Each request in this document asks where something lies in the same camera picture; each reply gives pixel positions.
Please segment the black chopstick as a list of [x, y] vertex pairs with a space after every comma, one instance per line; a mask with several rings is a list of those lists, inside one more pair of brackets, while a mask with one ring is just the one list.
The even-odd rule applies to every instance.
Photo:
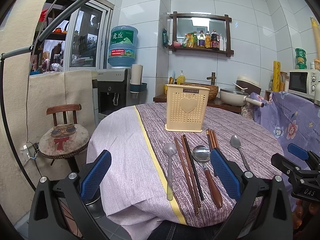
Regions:
[[186, 145], [186, 148], [187, 148], [187, 152], [189, 154], [189, 159], [190, 159], [190, 163], [191, 163], [191, 166], [192, 166], [192, 169], [193, 169], [193, 173], [194, 173], [195, 181], [196, 181], [196, 184], [197, 184], [200, 200], [204, 201], [204, 196], [203, 196], [203, 192], [202, 192], [202, 189], [201, 189], [201, 184], [200, 184], [199, 177], [198, 177], [198, 174], [197, 174], [197, 170], [196, 170], [196, 167], [195, 167], [195, 164], [194, 164], [193, 156], [191, 154], [191, 150], [190, 150], [190, 147], [189, 147], [189, 144], [188, 144], [188, 141], [187, 141], [187, 137], [185, 136], [185, 134], [182, 135], [182, 137], [183, 137], [183, 140], [185, 142], [185, 145]]

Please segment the small steel spoon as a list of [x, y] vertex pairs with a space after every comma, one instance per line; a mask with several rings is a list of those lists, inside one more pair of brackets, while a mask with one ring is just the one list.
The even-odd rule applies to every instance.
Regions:
[[250, 169], [250, 167], [249, 167], [249, 164], [248, 164], [248, 162], [247, 162], [244, 154], [243, 154], [242, 151], [241, 151], [241, 142], [240, 142], [239, 138], [238, 138], [236, 135], [231, 136], [230, 145], [231, 145], [233, 148], [235, 148], [235, 149], [238, 150], [238, 152], [240, 153], [240, 156], [241, 156], [241, 158], [242, 158], [242, 162], [243, 162], [246, 170], [247, 170], [247, 171], [250, 171], [251, 169]]

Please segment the wooden handled steel spoon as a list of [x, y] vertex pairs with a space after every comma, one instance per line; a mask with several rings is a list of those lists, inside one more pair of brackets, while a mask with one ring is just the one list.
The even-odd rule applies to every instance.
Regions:
[[204, 174], [206, 175], [208, 181], [211, 198], [216, 207], [220, 209], [222, 207], [222, 196], [219, 189], [217, 188], [215, 181], [212, 178], [208, 166], [208, 163], [210, 161], [210, 150], [205, 146], [199, 145], [193, 149], [192, 156], [198, 163], [202, 164]]

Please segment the reddish wooden chopstick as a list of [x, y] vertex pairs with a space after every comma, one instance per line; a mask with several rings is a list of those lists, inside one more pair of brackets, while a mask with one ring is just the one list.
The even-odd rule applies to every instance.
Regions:
[[212, 137], [213, 148], [219, 148], [219, 143], [217, 141], [217, 137], [214, 130], [210, 130], [210, 135]]

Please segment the reddish brown chopstick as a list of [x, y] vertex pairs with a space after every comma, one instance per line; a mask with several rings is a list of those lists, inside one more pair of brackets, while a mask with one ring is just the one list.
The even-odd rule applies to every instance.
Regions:
[[214, 140], [210, 129], [206, 130], [210, 151], [215, 148]]

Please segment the brown wooden chopstick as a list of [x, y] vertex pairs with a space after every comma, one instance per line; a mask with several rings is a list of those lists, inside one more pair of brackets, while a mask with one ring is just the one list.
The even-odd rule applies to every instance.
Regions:
[[183, 169], [184, 177], [185, 177], [185, 180], [187, 182], [187, 187], [188, 187], [189, 194], [191, 196], [191, 201], [192, 201], [192, 204], [193, 204], [193, 208], [194, 208], [195, 213], [198, 214], [199, 213], [199, 208], [197, 206], [196, 198], [195, 198], [194, 192], [193, 192], [193, 187], [191, 185], [191, 182], [190, 182], [190, 179], [189, 179], [189, 174], [188, 174], [187, 168], [186, 168], [185, 163], [184, 163], [184, 159], [183, 159], [183, 155], [182, 155], [182, 152], [181, 152], [181, 149], [180, 149], [180, 145], [179, 145], [178, 139], [176, 137], [174, 137], [174, 142], [175, 142], [175, 146], [176, 146], [177, 151], [178, 151], [178, 156], [179, 156], [179, 159], [180, 159], [180, 162], [181, 162], [181, 166], [182, 166], [182, 169]]

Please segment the grey matte spoon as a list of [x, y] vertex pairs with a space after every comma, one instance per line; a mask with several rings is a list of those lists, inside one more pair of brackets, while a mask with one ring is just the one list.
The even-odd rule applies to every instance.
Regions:
[[174, 144], [168, 143], [163, 146], [163, 152], [168, 156], [167, 200], [172, 201], [172, 156], [177, 153], [177, 148]]

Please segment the dark brown chopstick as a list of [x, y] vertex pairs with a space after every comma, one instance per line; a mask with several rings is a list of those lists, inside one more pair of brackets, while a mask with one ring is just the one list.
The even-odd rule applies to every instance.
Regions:
[[196, 181], [195, 181], [195, 177], [194, 177], [193, 167], [192, 167], [191, 161], [190, 161], [190, 156], [189, 156], [189, 151], [188, 151], [185, 135], [182, 135], [181, 139], [182, 139], [182, 145], [183, 145], [183, 148], [185, 151], [185, 156], [186, 156], [186, 160], [187, 160], [187, 164], [188, 164], [188, 169], [189, 169], [189, 173], [190, 173], [191, 183], [193, 186], [194, 196], [196, 199], [196, 204], [197, 204], [197, 207], [201, 207], [201, 203], [200, 203], [199, 194], [197, 191], [197, 185], [196, 185]]

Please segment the purple floral cloth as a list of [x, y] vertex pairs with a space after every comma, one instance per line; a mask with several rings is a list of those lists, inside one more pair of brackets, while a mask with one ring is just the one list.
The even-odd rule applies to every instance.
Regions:
[[251, 93], [250, 98], [264, 104], [253, 108], [253, 120], [276, 138], [286, 159], [301, 170], [310, 170], [287, 148], [294, 144], [319, 156], [319, 106], [289, 92], [272, 92], [268, 100]]

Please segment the wooden chair with cat cushion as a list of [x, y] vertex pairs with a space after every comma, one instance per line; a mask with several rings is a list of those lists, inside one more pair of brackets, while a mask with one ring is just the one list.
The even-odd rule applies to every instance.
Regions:
[[80, 171], [75, 156], [83, 152], [90, 136], [84, 126], [78, 124], [76, 113], [80, 104], [67, 104], [49, 107], [47, 115], [53, 116], [54, 126], [39, 141], [39, 152], [53, 161], [65, 159], [72, 172]]

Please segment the purple striped tablecloth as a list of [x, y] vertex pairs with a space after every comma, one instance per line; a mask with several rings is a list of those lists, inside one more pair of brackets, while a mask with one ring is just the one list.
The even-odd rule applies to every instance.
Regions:
[[[203, 167], [196, 164], [204, 195], [196, 214], [178, 153], [172, 158], [173, 200], [167, 200], [168, 156], [163, 146], [173, 143], [174, 137], [180, 142], [182, 133], [166, 131], [165, 122], [164, 103], [125, 107], [104, 118], [89, 142], [88, 162], [103, 150], [111, 154], [112, 164], [100, 185], [102, 204], [107, 217], [121, 225], [132, 239], [147, 239], [165, 220], [192, 228], [220, 224], [236, 204], [220, 179], [215, 178], [223, 203], [218, 209], [210, 196]], [[282, 148], [267, 129], [253, 120], [208, 107], [203, 129], [214, 130], [223, 155], [243, 167], [240, 153], [230, 145], [231, 136], [236, 135], [255, 176], [271, 179], [279, 174], [271, 157], [281, 153]]]

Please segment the white microwave oven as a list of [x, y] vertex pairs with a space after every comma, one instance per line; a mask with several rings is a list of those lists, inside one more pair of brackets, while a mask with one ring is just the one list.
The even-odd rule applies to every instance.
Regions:
[[289, 72], [288, 92], [313, 101], [315, 99], [315, 90], [318, 82], [319, 70], [291, 70]]

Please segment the cream pot with lid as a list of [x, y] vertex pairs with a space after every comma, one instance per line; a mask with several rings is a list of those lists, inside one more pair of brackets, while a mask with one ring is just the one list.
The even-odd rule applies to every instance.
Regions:
[[220, 99], [222, 102], [232, 105], [242, 107], [247, 103], [258, 107], [264, 107], [264, 103], [258, 100], [254, 100], [249, 97], [245, 92], [232, 89], [220, 89]]

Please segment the beige plastic utensil holder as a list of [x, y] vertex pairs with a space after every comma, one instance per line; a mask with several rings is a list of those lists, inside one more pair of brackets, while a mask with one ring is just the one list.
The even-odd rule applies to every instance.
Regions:
[[183, 85], [167, 85], [167, 121], [172, 132], [201, 132], [208, 92]]

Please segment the yellow foil roll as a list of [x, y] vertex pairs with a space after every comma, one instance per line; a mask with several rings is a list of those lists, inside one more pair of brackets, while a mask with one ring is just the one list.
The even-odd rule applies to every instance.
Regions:
[[280, 91], [280, 62], [273, 62], [273, 79], [272, 79], [272, 91], [279, 92]]

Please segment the woven basin sink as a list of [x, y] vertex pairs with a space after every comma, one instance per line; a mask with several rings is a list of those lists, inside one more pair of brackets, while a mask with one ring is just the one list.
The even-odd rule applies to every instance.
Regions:
[[216, 85], [205, 85], [205, 84], [200, 84], [200, 83], [188, 83], [188, 82], [183, 82], [183, 83], [181, 83], [181, 85], [193, 87], [193, 88], [198, 88], [198, 89], [202, 89], [202, 90], [207, 90], [209, 101], [214, 100], [218, 94], [218, 91], [219, 91], [219, 87]]

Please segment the green instant noodle cups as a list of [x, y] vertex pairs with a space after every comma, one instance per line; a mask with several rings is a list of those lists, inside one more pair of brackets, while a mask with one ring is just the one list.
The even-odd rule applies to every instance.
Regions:
[[297, 69], [306, 69], [306, 51], [302, 48], [295, 49], [296, 54], [296, 68]]

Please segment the brown white rice cooker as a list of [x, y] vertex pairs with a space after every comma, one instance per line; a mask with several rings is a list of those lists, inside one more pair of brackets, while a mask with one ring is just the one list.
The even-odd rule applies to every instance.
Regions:
[[237, 90], [245, 92], [248, 95], [251, 95], [252, 93], [259, 95], [261, 92], [260, 83], [246, 76], [238, 76], [234, 85]]

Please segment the bronze faucet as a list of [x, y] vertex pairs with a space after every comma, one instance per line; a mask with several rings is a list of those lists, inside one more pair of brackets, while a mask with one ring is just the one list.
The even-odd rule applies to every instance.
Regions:
[[212, 86], [215, 85], [215, 80], [216, 80], [216, 73], [215, 72], [211, 72], [211, 76], [206, 77], [207, 80], [210, 80], [210, 84]]

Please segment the water dispenser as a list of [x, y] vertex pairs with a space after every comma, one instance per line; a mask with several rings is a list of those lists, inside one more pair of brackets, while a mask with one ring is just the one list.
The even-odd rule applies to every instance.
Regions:
[[103, 119], [129, 105], [131, 70], [113, 68], [97, 72], [98, 118]]

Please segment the yellow soap bottle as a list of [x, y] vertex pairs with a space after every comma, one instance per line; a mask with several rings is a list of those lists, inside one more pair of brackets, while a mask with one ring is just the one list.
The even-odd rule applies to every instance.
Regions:
[[183, 71], [181, 71], [180, 75], [177, 77], [176, 83], [178, 85], [185, 83], [185, 76], [183, 75]]

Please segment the paper cup stack holder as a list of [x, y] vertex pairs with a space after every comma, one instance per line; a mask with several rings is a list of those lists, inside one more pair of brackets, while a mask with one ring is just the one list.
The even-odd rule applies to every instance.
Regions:
[[143, 66], [141, 64], [133, 64], [131, 68], [130, 93], [133, 99], [138, 98], [140, 92], [147, 89], [147, 83], [142, 82]]

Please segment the dark soy sauce bottle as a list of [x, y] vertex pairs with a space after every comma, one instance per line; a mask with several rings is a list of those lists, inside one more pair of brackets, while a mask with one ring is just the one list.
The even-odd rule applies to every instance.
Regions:
[[220, 50], [220, 35], [213, 30], [211, 34], [211, 48], [215, 50]]

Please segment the purple label bottle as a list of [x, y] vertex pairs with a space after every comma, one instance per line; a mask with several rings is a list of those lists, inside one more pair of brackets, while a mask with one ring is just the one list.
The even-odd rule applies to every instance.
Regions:
[[204, 48], [204, 40], [205, 36], [203, 30], [199, 32], [199, 36], [197, 37], [198, 47]]

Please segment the yellow snack bag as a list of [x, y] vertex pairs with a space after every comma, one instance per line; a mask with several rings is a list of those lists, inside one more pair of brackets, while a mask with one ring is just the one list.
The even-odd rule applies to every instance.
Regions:
[[193, 33], [187, 33], [185, 36], [185, 46], [189, 48], [193, 48], [194, 46], [194, 34]]

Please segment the yellow label sauce bottle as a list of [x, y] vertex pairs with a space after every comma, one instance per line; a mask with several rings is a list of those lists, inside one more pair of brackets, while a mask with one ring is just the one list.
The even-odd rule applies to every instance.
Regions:
[[207, 31], [206, 34], [205, 34], [204, 46], [205, 46], [205, 48], [211, 48], [212, 47], [211, 35], [210, 35], [209, 31]]

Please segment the sliding glass window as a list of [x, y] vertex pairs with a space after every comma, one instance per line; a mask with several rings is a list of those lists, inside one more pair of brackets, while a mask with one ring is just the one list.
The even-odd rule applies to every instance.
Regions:
[[103, 68], [112, 12], [94, 1], [76, 9], [40, 42], [31, 58], [31, 74]]

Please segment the pink small bowl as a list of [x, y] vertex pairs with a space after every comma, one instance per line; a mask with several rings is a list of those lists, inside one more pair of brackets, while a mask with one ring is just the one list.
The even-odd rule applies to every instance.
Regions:
[[177, 41], [174, 41], [174, 42], [173, 42], [173, 46], [174, 46], [175, 48], [180, 47], [180, 46], [181, 46], [181, 43], [180, 43], [180, 42], [177, 42]]

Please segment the blue water jug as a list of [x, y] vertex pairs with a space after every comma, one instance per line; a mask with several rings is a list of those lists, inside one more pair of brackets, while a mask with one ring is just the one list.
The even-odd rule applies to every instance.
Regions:
[[129, 25], [119, 25], [111, 30], [108, 46], [108, 64], [112, 68], [131, 68], [136, 61], [138, 30]]

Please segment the green hanging packet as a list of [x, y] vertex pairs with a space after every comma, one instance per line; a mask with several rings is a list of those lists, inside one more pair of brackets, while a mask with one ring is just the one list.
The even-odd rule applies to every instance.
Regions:
[[168, 47], [168, 33], [165, 28], [163, 28], [163, 31], [162, 31], [162, 44], [165, 48]]

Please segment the dark wooden wall shelf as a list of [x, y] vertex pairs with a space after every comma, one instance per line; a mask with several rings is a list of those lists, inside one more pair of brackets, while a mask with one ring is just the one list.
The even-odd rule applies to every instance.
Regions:
[[190, 50], [218, 53], [231, 57], [232, 18], [228, 15], [178, 13], [169, 14], [172, 19], [172, 51]]

